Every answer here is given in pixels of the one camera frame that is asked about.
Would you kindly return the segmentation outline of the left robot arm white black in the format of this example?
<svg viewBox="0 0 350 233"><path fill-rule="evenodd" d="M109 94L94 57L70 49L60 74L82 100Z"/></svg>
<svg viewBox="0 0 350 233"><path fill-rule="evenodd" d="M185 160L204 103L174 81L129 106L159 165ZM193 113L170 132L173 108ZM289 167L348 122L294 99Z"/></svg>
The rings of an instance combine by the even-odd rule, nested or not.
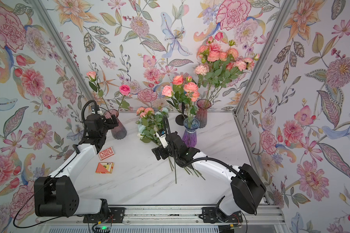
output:
<svg viewBox="0 0 350 233"><path fill-rule="evenodd" d="M34 200L37 216L109 216L107 200L79 197L74 183L89 161L101 151L108 131L117 127L118 121L115 116L106 118L91 114L84 121L84 126L85 134L78 144L73 145L74 153L49 176L36 179Z"/></svg>

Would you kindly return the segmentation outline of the pink rose spray stem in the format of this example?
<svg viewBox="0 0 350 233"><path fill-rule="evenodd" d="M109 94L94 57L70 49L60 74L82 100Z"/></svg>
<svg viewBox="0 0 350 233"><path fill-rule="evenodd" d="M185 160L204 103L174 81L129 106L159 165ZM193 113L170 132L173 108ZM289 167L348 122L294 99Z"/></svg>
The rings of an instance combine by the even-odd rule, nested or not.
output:
<svg viewBox="0 0 350 233"><path fill-rule="evenodd" d="M185 93L185 99L183 103L185 104L185 111L187 113L188 120L191 122L197 113L196 102L200 97L199 87L194 82L193 78L191 76L188 76L186 78L186 83L183 89Z"/></svg>

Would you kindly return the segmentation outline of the smoky pink glass vase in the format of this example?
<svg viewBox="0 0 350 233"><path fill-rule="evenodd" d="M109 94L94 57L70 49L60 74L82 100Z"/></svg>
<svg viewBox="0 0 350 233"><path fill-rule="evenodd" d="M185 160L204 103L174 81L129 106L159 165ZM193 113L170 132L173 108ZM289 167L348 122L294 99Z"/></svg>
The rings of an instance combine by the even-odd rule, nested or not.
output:
<svg viewBox="0 0 350 233"><path fill-rule="evenodd" d="M121 123L121 121L119 120L119 111L112 109L112 110L108 110L105 111L104 116L106 118L111 118L112 116L114 116L118 122L118 126L114 127L113 129L111 129L111 133L112 136L117 139L123 139L126 137L127 135L127 130L126 128L123 126L123 124Z"/></svg>

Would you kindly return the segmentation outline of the magenta pink rose stem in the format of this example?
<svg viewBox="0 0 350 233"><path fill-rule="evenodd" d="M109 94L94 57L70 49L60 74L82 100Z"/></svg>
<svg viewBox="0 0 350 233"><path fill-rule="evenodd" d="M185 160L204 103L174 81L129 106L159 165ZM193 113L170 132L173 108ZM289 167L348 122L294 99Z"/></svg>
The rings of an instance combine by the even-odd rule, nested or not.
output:
<svg viewBox="0 0 350 233"><path fill-rule="evenodd" d="M126 98L129 97L131 93L130 86L127 84L122 84L119 87L118 95L115 97L115 102L118 105L118 111L130 110L130 104L127 102Z"/></svg>

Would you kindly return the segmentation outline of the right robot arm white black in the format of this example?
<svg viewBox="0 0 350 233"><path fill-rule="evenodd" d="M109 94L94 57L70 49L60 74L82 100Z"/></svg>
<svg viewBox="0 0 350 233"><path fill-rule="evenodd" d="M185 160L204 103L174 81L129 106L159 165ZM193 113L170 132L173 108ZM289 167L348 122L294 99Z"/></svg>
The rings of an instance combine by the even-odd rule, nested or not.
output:
<svg viewBox="0 0 350 233"><path fill-rule="evenodd" d="M181 168L194 170L199 175L209 174L230 185L227 195L224 195L216 205L217 213L226 216L238 211L257 214L266 188L251 165L229 165L209 157L199 149L186 146L177 132L167 134L164 130L160 130L156 132L156 137L161 143L152 149L157 160L173 157L176 165Z"/></svg>

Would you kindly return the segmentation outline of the large pink rose stem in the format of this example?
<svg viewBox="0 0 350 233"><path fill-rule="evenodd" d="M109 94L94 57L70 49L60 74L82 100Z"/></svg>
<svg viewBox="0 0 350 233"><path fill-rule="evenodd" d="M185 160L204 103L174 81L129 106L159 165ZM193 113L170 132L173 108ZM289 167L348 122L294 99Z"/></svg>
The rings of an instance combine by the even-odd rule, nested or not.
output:
<svg viewBox="0 0 350 233"><path fill-rule="evenodd" d="M168 100L167 102L173 106L180 114L181 111L181 104L179 103L178 99L175 96L175 92L173 91L172 86L166 85L162 90L162 95L165 96Z"/></svg>

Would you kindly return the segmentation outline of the pink rose cluster stem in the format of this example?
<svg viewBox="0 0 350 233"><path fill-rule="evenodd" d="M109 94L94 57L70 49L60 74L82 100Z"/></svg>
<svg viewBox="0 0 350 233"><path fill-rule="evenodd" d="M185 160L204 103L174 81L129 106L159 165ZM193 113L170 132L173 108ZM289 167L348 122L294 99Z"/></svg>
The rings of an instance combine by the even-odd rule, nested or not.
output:
<svg viewBox="0 0 350 233"><path fill-rule="evenodd" d="M201 63L194 69L198 76L197 84L206 88L205 99L213 102L230 81L228 65L233 58L212 37L198 49L197 56L201 59Z"/></svg>

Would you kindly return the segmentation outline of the pale pink carnation stem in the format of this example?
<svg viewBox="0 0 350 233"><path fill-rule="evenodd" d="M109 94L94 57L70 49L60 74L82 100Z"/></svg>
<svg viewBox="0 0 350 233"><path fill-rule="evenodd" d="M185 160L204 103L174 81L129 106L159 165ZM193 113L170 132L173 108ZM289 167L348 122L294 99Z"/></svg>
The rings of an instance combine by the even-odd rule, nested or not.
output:
<svg viewBox="0 0 350 233"><path fill-rule="evenodd" d="M209 78L207 78L207 74L210 72L209 64L199 64L194 69L194 73L198 76L197 86L198 88L204 87L207 89L206 94L204 95L204 98L206 100L210 97L210 90L211 90L211 84L209 81Z"/></svg>

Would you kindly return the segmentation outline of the light pink rose stem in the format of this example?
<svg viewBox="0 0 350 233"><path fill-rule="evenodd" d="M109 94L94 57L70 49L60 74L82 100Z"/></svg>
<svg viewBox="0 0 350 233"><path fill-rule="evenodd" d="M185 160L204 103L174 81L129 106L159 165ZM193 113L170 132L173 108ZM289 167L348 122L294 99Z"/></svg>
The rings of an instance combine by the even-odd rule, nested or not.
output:
<svg viewBox="0 0 350 233"><path fill-rule="evenodd" d="M95 71L89 71L86 73L86 78L88 79L88 84L93 92L98 96L98 99L102 100L102 103L109 109L108 103L104 99L104 91L100 86L100 79Z"/></svg>

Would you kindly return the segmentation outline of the coral pink rose stem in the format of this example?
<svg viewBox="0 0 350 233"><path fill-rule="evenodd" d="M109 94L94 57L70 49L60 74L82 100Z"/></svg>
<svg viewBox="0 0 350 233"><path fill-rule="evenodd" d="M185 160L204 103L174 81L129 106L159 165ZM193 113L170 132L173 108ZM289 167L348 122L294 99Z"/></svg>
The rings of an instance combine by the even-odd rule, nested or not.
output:
<svg viewBox="0 0 350 233"><path fill-rule="evenodd" d="M186 79L183 75L178 75L173 78L172 88L173 96L171 100L174 108L183 116L191 116L191 100L190 93L185 91Z"/></svg>

